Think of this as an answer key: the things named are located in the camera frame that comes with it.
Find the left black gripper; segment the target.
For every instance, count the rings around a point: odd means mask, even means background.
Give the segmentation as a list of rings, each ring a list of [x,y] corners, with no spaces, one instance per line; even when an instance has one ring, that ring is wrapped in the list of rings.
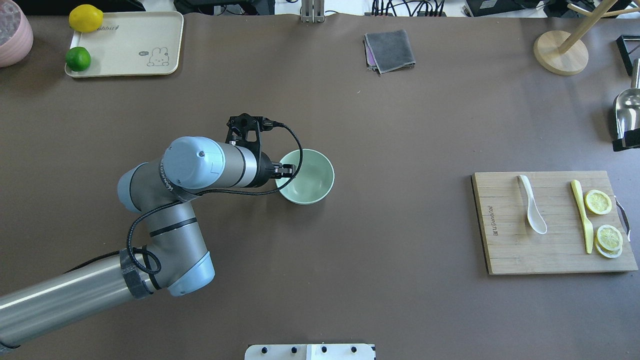
[[[254,187],[262,187],[270,179],[294,178],[297,170],[295,164],[273,162],[264,152],[260,153],[257,171],[254,176]]]

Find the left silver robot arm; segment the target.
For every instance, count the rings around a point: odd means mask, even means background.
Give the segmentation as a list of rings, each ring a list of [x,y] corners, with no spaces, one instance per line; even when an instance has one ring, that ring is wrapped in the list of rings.
[[[1,297],[1,353],[161,289],[180,297],[206,286],[215,271],[192,201],[207,193],[242,195],[274,178],[292,180],[299,168],[271,162],[259,142],[172,141],[161,158],[118,182],[119,200],[139,215],[125,248]]]

